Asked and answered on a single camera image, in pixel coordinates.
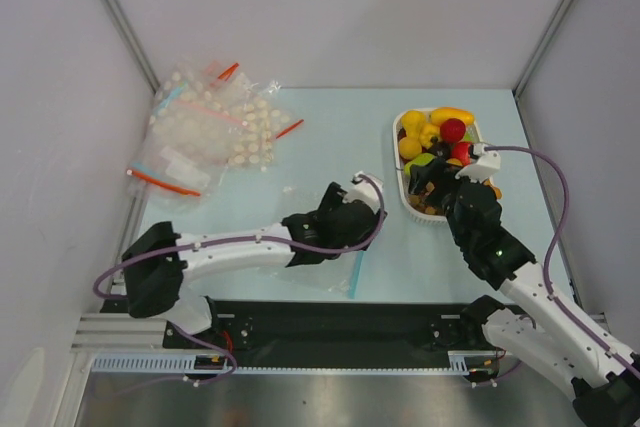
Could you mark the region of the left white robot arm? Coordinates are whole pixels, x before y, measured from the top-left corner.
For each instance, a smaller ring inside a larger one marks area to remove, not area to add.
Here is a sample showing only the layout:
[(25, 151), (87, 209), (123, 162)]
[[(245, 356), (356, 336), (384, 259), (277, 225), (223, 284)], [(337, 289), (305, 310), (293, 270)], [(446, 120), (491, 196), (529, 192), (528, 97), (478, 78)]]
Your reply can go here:
[(158, 222), (122, 257), (128, 314), (163, 319), (195, 345), (211, 346), (220, 335), (214, 302), (193, 292), (192, 283), (250, 268), (315, 266), (365, 250), (385, 216), (380, 180), (358, 174), (348, 190), (331, 183), (316, 209), (253, 231), (185, 234)]

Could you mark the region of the clear blue-zipper bag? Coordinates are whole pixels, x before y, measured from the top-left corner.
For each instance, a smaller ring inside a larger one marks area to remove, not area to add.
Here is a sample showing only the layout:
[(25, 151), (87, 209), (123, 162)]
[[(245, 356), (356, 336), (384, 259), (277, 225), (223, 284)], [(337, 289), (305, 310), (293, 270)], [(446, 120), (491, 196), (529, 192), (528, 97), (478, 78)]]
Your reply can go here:
[(295, 267), (261, 267), (258, 272), (266, 277), (316, 291), (337, 294), (354, 299), (363, 261), (363, 252), (351, 252), (317, 265)]

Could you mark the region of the brown longan bunch toy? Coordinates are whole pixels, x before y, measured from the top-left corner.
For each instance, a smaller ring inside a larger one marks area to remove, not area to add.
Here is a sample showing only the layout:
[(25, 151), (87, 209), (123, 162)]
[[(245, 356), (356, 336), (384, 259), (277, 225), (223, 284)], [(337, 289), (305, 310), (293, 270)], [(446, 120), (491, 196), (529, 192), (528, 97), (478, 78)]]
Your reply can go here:
[(419, 213), (431, 216), (439, 216), (443, 213), (442, 209), (434, 204), (430, 199), (430, 195), (434, 191), (434, 184), (429, 182), (420, 194), (409, 194), (409, 205)]

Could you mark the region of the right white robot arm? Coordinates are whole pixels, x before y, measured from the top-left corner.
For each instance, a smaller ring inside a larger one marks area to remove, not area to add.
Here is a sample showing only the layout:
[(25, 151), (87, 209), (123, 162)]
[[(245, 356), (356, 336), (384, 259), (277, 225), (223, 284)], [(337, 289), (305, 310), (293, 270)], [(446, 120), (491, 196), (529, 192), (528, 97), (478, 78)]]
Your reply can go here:
[(571, 401), (587, 426), (632, 426), (639, 420), (639, 355), (556, 290), (535, 256), (501, 224), (488, 179), (497, 153), (459, 167), (440, 158), (409, 169), (408, 191), (425, 193), (447, 219), (470, 270), (517, 304), (522, 321), (490, 296), (468, 305), (461, 323), (473, 348), (502, 348), (544, 376)]

